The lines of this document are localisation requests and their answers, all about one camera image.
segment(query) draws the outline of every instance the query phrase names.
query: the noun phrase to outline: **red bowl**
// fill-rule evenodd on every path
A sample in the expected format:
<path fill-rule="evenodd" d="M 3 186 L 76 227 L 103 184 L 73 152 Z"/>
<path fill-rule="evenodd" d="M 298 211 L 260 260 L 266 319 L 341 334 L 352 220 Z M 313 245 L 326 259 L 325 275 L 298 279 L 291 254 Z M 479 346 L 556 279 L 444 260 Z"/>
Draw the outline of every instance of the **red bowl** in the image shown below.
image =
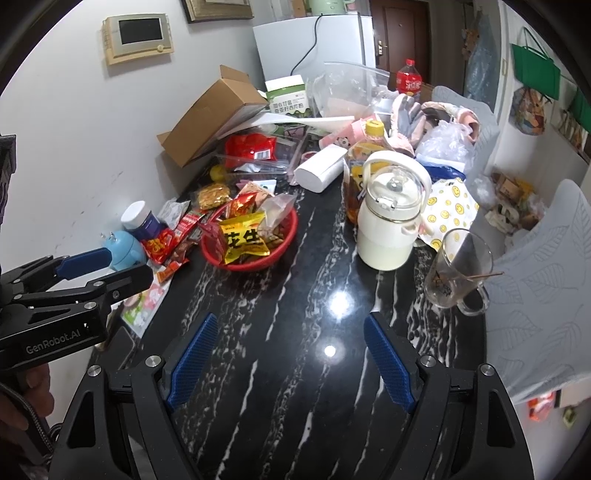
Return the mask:
<path fill-rule="evenodd" d="M 220 207 L 216 213 L 209 219 L 208 223 L 214 222 L 226 209 L 226 206 Z M 256 272 L 270 267 L 279 260 L 279 258 L 285 253 L 287 247 L 290 246 L 292 240 L 296 237 L 297 232 L 297 213 L 294 208 L 291 209 L 287 217 L 281 222 L 284 229 L 287 231 L 287 235 L 283 240 L 283 243 L 274 249 L 270 255 L 266 257 L 260 257 L 258 260 L 243 263 L 243 264 L 225 264 L 223 261 L 218 261 L 214 256 L 213 242 L 206 235 L 201 236 L 201 250 L 205 256 L 205 260 L 218 268 L 224 270 L 230 270 L 233 272 Z"/>

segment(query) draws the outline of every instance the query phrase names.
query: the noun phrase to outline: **screw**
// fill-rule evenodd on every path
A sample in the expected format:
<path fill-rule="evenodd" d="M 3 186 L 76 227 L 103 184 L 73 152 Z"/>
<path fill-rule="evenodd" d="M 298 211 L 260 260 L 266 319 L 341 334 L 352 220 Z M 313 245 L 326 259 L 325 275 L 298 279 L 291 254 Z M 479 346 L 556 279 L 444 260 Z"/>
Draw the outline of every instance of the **screw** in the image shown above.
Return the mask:
<path fill-rule="evenodd" d="M 421 357 L 421 363 L 425 366 L 425 367 L 434 367 L 435 364 L 437 363 L 437 361 L 435 360 L 434 357 L 432 357 L 431 355 L 423 355 Z"/>
<path fill-rule="evenodd" d="M 103 369 L 100 367 L 100 365 L 93 365 L 92 367 L 90 367 L 86 373 L 89 374 L 91 377 L 96 377 L 98 374 L 100 374 L 100 372 Z"/>
<path fill-rule="evenodd" d="M 489 364 L 484 364 L 480 367 L 480 371 L 487 377 L 492 377 L 495 374 L 495 367 Z"/>
<path fill-rule="evenodd" d="M 161 361 L 162 359 L 158 355 L 151 355 L 146 359 L 146 365 L 148 367 L 157 367 Z"/>

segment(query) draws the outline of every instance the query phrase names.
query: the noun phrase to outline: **green bag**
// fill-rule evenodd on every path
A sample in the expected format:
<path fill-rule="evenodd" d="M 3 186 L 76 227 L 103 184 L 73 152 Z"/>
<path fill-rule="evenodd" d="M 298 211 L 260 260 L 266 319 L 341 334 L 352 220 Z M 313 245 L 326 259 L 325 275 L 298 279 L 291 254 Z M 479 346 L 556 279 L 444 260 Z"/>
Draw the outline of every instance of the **green bag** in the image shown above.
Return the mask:
<path fill-rule="evenodd" d="M 591 106 L 580 89 L 577 89 L 577 95 L 574 97 L 569 111 L 581 127 L 587 132 L 591 132 Z"/>
<path fill-rule="evenodd" d="M 525 86 L 550 98 L 560 96 L 560 69 L 554 64 L 532 33 L 524 27 L 525 47 L 511 44 L 515 62 L 515 77 Z M 534 39 L 539 50 L 527 44 L 527 34 Z"/>

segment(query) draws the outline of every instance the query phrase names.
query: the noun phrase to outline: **barcode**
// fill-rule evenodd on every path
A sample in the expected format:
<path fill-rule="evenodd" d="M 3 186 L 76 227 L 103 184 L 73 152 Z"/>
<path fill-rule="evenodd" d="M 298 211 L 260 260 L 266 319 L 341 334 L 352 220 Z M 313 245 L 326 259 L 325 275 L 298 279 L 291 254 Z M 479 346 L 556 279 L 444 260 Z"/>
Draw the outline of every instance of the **barcode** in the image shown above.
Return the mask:
<path fill-rule="evenodd" d="M 269 160 L 271 158 L 271 150 L 263 150 L 262 152 L 255 152 L 255 160 Z"/>

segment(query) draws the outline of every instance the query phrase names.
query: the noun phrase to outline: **green and white box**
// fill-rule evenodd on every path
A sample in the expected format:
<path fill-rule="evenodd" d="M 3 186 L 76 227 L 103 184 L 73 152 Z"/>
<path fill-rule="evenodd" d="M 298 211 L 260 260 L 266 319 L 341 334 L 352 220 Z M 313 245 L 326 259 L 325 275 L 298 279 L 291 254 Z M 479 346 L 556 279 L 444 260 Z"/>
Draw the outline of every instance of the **green and white box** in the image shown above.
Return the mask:
<path fill-rule="evenodd" d="M 272 113 L 282 113 L 296 118 L 312 116 L 306 86 L 301 75 L 269 80 L 265 85 Z"/>

